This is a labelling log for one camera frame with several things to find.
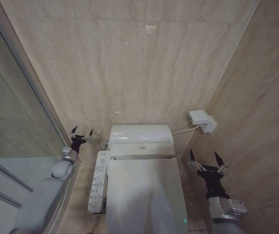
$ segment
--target toilet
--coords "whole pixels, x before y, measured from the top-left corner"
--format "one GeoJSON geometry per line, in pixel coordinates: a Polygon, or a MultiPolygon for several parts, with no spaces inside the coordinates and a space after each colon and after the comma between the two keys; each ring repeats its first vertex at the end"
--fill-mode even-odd
{"type": "Polygon", "coordinates": [[[106,212],[108,234],[188,232],[179,168],[167,125],[112,126],[107,149],[98,153],[88,211],[106,212]]]}

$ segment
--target shower enclosure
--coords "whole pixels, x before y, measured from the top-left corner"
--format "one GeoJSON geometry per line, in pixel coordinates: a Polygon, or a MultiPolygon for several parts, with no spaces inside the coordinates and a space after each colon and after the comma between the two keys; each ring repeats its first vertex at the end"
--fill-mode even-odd
{"type": "Polygon", "coordinates": [[[0,31],[0,234],[66,144],[0,31]]]}

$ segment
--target white cable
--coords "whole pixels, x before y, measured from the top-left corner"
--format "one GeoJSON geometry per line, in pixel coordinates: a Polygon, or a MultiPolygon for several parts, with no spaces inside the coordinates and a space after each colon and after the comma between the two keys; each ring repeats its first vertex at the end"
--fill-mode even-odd
{"type": "Polygon", "coordinates": [[[174,134],[179,134],[179,133],[185,133],[185,132],[194,130],[194,129],[200,127],[200,126],[201,126],[201,125],[197,125],[197,127],[195,127],[195,128],[190,128],[190,129],[186,129],[186,130],[183,130],[183,131],[180,131],[180,132],[175,132],[175,133],[172,133],[172,135],[174,135],[174,134]]]}

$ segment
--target tile floor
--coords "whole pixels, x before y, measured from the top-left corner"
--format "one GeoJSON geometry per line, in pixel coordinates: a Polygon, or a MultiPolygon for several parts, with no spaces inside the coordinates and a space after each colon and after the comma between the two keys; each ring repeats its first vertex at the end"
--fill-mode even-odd
{"type": "MultiPolygon", "coordinates": [[[[197,207],[193,187],[189,183],[181,160],[178,160],[181,182],[188,215],[188,234],[207,234],[197,207]]],[[[57,234],[105,234],[106,214],[91,214],[86,205],[94,173],[94,162],[82,163],[67,211],[57,234]]]]}

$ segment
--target white electrical box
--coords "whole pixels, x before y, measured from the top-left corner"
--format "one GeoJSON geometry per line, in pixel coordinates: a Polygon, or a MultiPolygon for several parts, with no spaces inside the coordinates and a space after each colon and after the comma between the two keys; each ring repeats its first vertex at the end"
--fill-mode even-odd
{"type": "Polygon", "coordinates": [[[209,116],[209,118],[210,118],[210,123],[207,123],[207,124],[204,124],[203,126],[201,126],[203,133],[211,133],[217,126],[217,123],[212,118],[212,116],[209,116]]]}
{"type": "Polygon", "coordinates": [[[193,125],[211,123],[211,118],[203,110],[201,110],[201,111],[189,111],[188,116],[190,117],[193,125]]]}
{"type": "Polygon", "coordinates": [[[211,133],[217,126],[217,123],[203,110],[189,111],[188,116],[190,117],[193,125],[201,125],[203,133],[211,133]]]}

